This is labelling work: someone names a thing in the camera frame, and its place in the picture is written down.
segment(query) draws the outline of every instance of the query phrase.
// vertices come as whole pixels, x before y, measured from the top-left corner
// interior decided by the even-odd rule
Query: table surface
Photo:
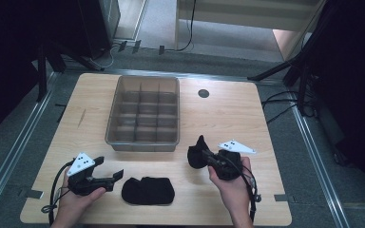
[[[257,151],[243,155],[251,160],[262,201],[257,203],[255,225],[286,226],[292,221],[274,149],[252,83],[180,78],[180,142],[174,152],[120,152],[105,142],[106,126],[119,76],[81,75],[62,121],[37,175],[33,190],[44,191],[41,199],[27,199],[21,214],[25,223],[48,223],[41,208],[49,203],[49,193],[58,170],[86,152],[92,159],[105,157],[93,177],[108,178],[124,169],[124,177],[85,213],[86,224],[231,225],[231,219],[217,187],[206,168],[191,168],[188,146],[203,135],[209,148],[236,140]],[[208,98],[198,95],[207,89]],[[176,196],[170,205],[140,206],[123,201],[121,189],[130,178],[170,178]]]

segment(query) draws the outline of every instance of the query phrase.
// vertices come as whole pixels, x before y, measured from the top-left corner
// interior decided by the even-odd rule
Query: floor
[[[175,47],[176,1],[120,0],[119,4],[120,9],[127,13],[121,13],[117,40],[127,40],[130,45],[141,41],[142,48]],[[140,18],[137,12],[141,12],[142,7],[144,11]],[[180,20],[179,23],[178,48],[188,44],[192,32],[192,40],[184,52],[267,62],[282,61],[271,29],[195,21],[191,31],[190,20]],[[126,30],[129,31],[127,37],[124,35]]]

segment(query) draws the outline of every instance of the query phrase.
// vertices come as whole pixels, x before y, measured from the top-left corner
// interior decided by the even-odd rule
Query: plastic organizer bin
[[[174,151],[180,140],[179,96],[177,78],[121,76],[106,142],[116,151]]]

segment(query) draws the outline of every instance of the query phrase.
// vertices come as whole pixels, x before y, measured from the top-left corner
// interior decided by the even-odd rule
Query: human hand
[[[67,173],[65,171],[64,182],[62,184],[62,197],[59,201],[58,213],[51,227],[72,227],[75,225],[85,210],[97,199],[99,199],[105,192],[104,187],[94,190],[87,196],[75,195],[72,191],[67,189]]]
[[[241,157],[241,162],[243,166],[251,170],[251,163],[248,157]],[[209,165],[208,170],[209,179],[221,192],[221,200],[229,211],[235,227],[253,227],[253,222],[248,214],[250,197],[248,196],[247,185],[242,177],[234,180],[220,180],[212,166]],[[250,182],[250,172],[246,168],[243,168],[242,172],[247,181]]]

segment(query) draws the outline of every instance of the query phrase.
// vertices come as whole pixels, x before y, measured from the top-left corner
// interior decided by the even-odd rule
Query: gray floor
[[[145,48],[173,48],[175,45],[176,2],[149,0],[137,40]],[[191,22],[180,20],[179,48],[189,41]],[[280,62],[282,56],[271,29],[195,21],[192,41],[185,52]]]
[[[164,3],[164,1],[166,0],[149,1],[145,17],[153,16],[150,15],[150,9],[158,8],[159,5],[157,4]],[[142,40],[142,47],[154,49],[141,48],[137,53],[132,53],[131,47],[122,52],[117,52],[114,49],[112,51],[114,63],[103,73],[117,73],[121,69],[144,70],[134,71],[136,73],[150,70],[161,73],[179,72],[203,78],[216,75],[213,78],[218,80],[246,81],[246,76],[257,75],[281,61],[278,46],[273,42],[272,32],[266,38],[268,36],[267,30],[260,31],[258,36],[257,30],[254,29],[253,38],[250,39],[253,42],[247,43],[248,40],[242,40],[246,43],[242,46],[247,46],[248,53],[252,54],[246,52],[241,56],[234,56],[237,54],[236,49],[240,49],[239,46],[230,50],[228,49],[231,47],[227,46],[224,51],[214,52],[221,46],[221,43],[218,42],[224,40],[220,39],[215,43],[204,42],[207,35],[213,36],[214,31],[211,30],[214,29],[214,25],[210,25],[209,29],[201,29],[201,36],[204,37],[201,41],[195,36],[197,33],[195,33],[194,27],[194,48],[190,51],[167,52],[164,55],[159,55],[156,47],[159,45],[171,46],[170,37],[173,37],[174,31],[170,32],[169,28],[164,28],[160,29],[161,32],[159,32],[158,29],[148,28],[145,23],[150,25],[155,23],[150,23],[147,18],[144,19],[138,39]],[[183,26],[186,22],[181,23],[180,28],[183,30],[186,28]],[[229,28],[224,27],[224,29],[226,29],[227,34],[230,33]],[[236,29],[232,28],[231,34],[237,32],[234,30]],[[259,40],[267,40],[267,42],[260,43]],[[195,52],[201,47],[201,43],[205,44],[202,46],[204,50]],[[111,63],[111,58],[108,55],[96,60],[96,62],[107,65]],[[59,105],[67,104],[79,75],[87,71],[79,64],[67,61],[67,70],[58,76],[47,107],[25,147],[21,150],[20,160],[14,167],[7,185],[0,195],[0,227],[47,227],[46,224],[24,224],[20,221],[20,212],[25,203],[25,198],[21,193],[22,190],[31,188],[47,153],[50,141],[58,126],[57,121],[64,110]],[[280,72],[258,84],[262,101],[287,89],[280,80],[284,73],[284,71]],[[27,121],[29,113],[36,106],[37,92],[37,88],[34,88],[0,125],[0,167]],[[270,120],[288,106],[289,104],[267,105],[264,110],[265,119]],[[333,148],[328,143],[318,119],[307,118],[305,121],[310,127],[318,154],[323,160],[324,167],[344,208],[349,226],[365,227],[365,175],[355,167],[337,165],[332,156]],[[298,129],[294,113],[292,111],[286,112],[269,123],[268,127],[283,185],[287,196],[291,199],[289,206],[293,222],[290,227],[336,227],[309,151]]]

